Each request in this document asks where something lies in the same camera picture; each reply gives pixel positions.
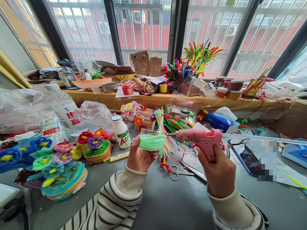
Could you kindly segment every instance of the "yellow curtain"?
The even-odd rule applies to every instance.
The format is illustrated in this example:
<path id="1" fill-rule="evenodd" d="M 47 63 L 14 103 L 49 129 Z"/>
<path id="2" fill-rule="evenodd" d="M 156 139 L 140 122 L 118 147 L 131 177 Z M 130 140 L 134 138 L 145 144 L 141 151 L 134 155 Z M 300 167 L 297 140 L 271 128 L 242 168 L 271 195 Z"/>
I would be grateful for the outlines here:
<path id="1" fill-rule="evenodd" d="M 23 77 L 19 70 L 0 50 L 0 72 L 20 88 L 32 88 L 31 84 Z"/>

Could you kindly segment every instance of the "metal bowl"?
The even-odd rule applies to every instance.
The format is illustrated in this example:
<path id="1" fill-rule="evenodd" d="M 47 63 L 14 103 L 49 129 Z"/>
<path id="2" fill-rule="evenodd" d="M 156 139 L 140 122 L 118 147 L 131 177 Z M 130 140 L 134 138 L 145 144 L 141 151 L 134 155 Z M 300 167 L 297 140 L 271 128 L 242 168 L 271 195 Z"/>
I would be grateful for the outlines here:
<path id="1" fill-rule="evenodd" d="M 117 83 L 106 83 L 101 85 L 103 92 L 105 93 L 116 93 Z"/>

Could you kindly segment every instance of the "tissue box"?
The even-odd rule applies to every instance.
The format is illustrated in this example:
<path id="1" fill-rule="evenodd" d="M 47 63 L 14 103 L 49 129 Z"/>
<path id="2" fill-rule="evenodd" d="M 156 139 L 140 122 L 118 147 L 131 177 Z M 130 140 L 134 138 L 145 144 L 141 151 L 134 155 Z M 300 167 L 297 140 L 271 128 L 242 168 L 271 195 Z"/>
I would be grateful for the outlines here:
<path id="1" fill-rule="evenodd" d="M 237 121 L 232 121 L 221 113 L 208 113 L 205 119 L 213 128 L 220 129 L 222 133 L 233 133 L 240 126 Z"/>
<path id="2" fill-rule="evenodd" d="M 307 168 L 307 146 L 306 145 L 287 144 L 285 145 L 281 155 Z"/>

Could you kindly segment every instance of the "tape roll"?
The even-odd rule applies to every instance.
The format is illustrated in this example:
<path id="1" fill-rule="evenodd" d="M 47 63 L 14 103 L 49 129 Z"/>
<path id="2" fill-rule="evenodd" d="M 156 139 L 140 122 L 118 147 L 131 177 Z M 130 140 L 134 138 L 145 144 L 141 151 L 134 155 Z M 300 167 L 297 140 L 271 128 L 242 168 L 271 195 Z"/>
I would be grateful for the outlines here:
<path id="1" fill-rule="evenodd" d="M 159 85 L 159 91 L 160 91 L 160 93 L 166 93 L 167 92 L 167 85 L 166 84 L 160 84 Z"/>

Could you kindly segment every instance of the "pink hot glue gun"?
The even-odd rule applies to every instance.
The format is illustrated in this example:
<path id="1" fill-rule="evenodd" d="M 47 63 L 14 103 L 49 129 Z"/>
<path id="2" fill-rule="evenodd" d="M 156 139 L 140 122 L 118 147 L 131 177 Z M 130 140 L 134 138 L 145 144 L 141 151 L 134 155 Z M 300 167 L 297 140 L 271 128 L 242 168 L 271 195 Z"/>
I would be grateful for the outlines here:
<path id="1" fill-rule="evenodd" d="M 168 136 L 174 136 L 179 140 L 193 141 L 196 144 L 192 146 L 199 147 L 207 156 L 208 160 L 216 163 L 213 152 L 213 145 L 222 142 L 223 133 L 219 129 L 211 129 L 211 132 L 206 132 L 204 129 L 181 129 Z"/>

